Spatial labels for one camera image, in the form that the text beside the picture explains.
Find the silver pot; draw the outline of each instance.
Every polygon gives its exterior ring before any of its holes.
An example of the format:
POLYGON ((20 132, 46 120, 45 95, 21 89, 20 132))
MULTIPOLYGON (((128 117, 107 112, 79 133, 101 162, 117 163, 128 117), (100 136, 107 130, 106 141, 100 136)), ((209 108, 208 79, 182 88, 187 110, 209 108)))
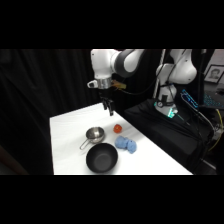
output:
POLYGON ((97 144, 103 141, 105 136, 104 130, 100 127, 91 128, 86 132, 86 141, 80 146, 80 149, 83 150, 86 148, 87 145, 90 143, 97 144))

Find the blue cloth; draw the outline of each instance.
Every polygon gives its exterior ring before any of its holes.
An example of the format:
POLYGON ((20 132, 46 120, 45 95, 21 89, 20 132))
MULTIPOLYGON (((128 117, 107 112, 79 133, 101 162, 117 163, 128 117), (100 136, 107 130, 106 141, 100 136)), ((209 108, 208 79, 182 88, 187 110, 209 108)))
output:
POLYGON ((126 149, 128 146, 128 138, 124 138, 122 136, 119 136, 115 141, 115 146, 119 149, 126 149))
POLYGON ((127 149, 131 154, 137 150, 136 142, 122 136, 116 139, 115 146, 119 149, 127 149))
POLYGON ((137 144, 136 142, 132 141, 132 140, 129 140, 128 141, 128 147, 127 147, 128 151, 133 154, 136 149, 137 149, 137 144))

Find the pot handle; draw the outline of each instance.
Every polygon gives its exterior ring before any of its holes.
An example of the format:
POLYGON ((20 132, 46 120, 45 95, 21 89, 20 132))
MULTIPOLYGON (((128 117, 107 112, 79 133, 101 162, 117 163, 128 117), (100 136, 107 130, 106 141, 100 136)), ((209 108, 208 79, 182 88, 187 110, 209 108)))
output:
POLYGON ((91 143, 91 140, 87 138, 86 141, 80 146, 80 149, 81 149, 81 150, 85 149, 86 146, 89 145, 89 143, 91 143))

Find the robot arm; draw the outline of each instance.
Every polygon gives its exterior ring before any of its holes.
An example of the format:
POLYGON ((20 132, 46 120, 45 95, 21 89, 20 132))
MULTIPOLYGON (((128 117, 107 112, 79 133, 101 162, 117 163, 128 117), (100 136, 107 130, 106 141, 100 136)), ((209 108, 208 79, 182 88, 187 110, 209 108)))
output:
POLYGON ((91 52, 95 80, 88 83, 89 88, 98 88, 104 109, 109 108, 113 115, 114 103, 111 100, 112 74, 123 78, 133 76, 140 64, 145 49, 127 49, 122 52, 112 49, 94 49, 91 52))
MULTIPOLYGON (((116 51, 112 49, 94 49, 91 52, 95 80, 88 83, 89 88, 98 88, 104 109, 109 108, 113 115, 114 103, 112 95, 112 74, 117 73, 123 78, 133 76, 141 62, 146 49, 127 49, 116 51)), ((173 118, 178 113, 174 99, 176 88, 173 83, 189 84, 197 74, 191 61, 192 49, 173 49, 171 57, 175 64, 161 65, 157 70, 160 83, 160 93, 155 108, 160 113, 173 118)))

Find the white table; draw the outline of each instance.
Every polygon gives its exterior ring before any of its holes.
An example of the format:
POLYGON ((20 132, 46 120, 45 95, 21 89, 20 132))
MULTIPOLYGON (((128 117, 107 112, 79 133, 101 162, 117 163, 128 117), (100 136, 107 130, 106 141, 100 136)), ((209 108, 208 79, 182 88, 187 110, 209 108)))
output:
POLYGON ((93 145, 83 151, 79 149, 86 140, 86 131, 102 127, 106 133, 104 143, 114 146, 121 135, 137 143, 137 151, 117 149, 119 159, 113 175, 192 175, 157 145, 135 129, 116 112, 109 116, 102 104, 97 104, 50 119, 53 166, 55 175, 94 175, 86 165, 86 155, 93 145), (115 134, 116 124, 123 127, 121 134, 115 134))

